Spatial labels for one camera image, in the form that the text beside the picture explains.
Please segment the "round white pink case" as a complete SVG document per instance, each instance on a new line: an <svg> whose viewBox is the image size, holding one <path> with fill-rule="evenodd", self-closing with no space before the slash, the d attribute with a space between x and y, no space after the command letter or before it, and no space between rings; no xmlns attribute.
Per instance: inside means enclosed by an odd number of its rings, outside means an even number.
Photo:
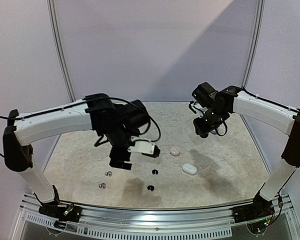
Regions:
<svg viewBox="0 0 300 240"><path fill-rule="evenodd" d="M181 154L180 149L176 146L171 147L169 152L173 157L178 157Z"/></svg>

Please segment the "black clip earbud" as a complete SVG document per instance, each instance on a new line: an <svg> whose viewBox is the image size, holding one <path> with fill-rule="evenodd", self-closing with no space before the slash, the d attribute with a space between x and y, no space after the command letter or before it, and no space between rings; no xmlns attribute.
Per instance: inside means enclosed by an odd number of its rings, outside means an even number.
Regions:
<svg viewBox="0 0 300 240"><path fill-rule="evenodd" d="M149 191L154 191L155 187L154 187L153 185L148 185L148 186L147 186L147 189L148 189Z"/></svg>
<svg viewBox="0 0 300 240"><path fill-rule="evenodd" d="M159 171L156 170L156 169L153 169L153 170L152 170L152 174L153 174L153 175L158 175L158 174L159 174Z"/></svg>

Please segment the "white oval charging case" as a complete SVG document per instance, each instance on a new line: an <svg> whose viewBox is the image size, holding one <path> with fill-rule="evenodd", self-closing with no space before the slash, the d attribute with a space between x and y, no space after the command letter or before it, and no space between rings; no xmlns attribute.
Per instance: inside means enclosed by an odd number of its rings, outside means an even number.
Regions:
<svg viewBox="0 0 300 240"><path fill-rule="evenodd" d="M189 174L189 175L196 175L198 169L192 164L184 163L182 165L182 171L186 174Z"/></svg>

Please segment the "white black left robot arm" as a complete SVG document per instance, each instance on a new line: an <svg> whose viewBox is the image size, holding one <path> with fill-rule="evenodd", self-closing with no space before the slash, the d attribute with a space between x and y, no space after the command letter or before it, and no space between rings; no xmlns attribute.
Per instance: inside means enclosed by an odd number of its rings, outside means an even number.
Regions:
<svg viewBox="0 0 300 240"><path fill-rule="evenodd" d="M64 205L59 202L56 188L36 167L32 143L70 132L95 131L99 136L95 147L102 145L103 137L112 146L110 166L129 170L131 153L150 156L155 153L155 143L141 138L139 132L150 121L141 101L129 102L104 93L30 114L13 110L2 137L4 163L28 183L53 217L60 217Z"/></svg>

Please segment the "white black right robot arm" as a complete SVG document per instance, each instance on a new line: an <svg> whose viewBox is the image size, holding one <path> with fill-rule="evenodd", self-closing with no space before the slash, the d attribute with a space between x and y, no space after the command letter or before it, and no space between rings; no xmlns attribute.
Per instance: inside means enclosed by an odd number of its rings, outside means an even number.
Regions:
<svg viewBox="0 0 300 240"><path fill-rule="evenodd" d="M189 108L198 114L193 120L195 133L203 139L220 125L225 125L231 114L252 118L288 137L280 161L257 194L260 199L248 208L252 218L259 218L268 210L267 202L281 191L300 167L300 107L286 106L234 85L218 91L208 82L199 84L191 95L194 101Z"/></svg>

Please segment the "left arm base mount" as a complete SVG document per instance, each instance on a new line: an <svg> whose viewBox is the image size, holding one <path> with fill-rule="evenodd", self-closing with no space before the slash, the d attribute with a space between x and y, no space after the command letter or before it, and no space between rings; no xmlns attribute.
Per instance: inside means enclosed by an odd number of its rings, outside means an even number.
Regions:
<svg viewBox="0 0 300 240"><path fill-rule="evenodd" d="M42 203L38 210L41 215L56 218L59 222L74 223L79 222L82 211L82 207L74 205L73 203Z"/></svg>

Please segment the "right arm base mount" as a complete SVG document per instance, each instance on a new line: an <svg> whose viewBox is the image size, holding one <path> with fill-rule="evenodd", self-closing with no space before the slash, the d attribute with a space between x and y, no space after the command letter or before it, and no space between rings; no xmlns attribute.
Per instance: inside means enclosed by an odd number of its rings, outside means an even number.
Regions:
<svg viewBox="0 0 300 240"><path fill-rule="evenodd" d="M231 208L235 223L248 222L272 215L275 212L272 201L256 202Z"/></svg>

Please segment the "aluminium front rail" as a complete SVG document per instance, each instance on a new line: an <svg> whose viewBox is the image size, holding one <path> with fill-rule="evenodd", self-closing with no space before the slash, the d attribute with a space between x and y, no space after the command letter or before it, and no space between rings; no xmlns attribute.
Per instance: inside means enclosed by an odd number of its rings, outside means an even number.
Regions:
<svg viewBox="0 0 300 240"><path fill-rule="evenodd" d="M272 215L235 223L231 208L251 204L251 201L237 202L234 205L212 207L197 207L185 209L129 209L105 206L95 206L75 203L83 208L79 222L66 221L65 223L106 225L115 228L149 228L151 226L167 230L203 229L212 230L260 222L262 228L269 220L274 220L281 210L277 204L273 205Z"/></svg>

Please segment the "aluminium corner frame post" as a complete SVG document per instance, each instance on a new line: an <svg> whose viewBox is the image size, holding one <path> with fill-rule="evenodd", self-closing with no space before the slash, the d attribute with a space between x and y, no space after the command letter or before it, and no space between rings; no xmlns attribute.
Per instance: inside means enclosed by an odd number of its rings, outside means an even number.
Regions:
<svg viewBox="0 0 300 240"><path fill-rule="evenodd" d="M252 71L254 58L256 55L257 47L258 47L258 41L260 37L261 32L261 26L262 26L262 20L263 20L263 13L264 13L264 7L265 7L265 1L264 0L258 0L256 11L255 11L255 18L254 18L254 24L253 24L253 31L252 31L252 37L251 37L251 43L249 47L248 52L248 59L244 70L243 80L242 80L242 86L247 87L249 77Z"/></svg>

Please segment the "aluminium left frame post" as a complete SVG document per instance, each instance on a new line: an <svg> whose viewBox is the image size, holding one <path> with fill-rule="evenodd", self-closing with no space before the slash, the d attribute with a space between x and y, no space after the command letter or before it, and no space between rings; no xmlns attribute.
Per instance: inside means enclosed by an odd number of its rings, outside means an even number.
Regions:
<svg viewBox="0 0 300 240"><path fill-rule="evenodd" d="M65 84L68 97L71 102L74 102L76 100L76 96L75 96L75 91L72 85L72 81L70 78L70 74L69 74L69 70L68 70L68 66L64 54L64 49L63 49L62 39L59 30L58 19L57 19L56 1L47 0L47 7L48 7L49 18L50 18L52 36L54 40L56 54L59 61L61 74L63 77L63 81Z"/></svg>

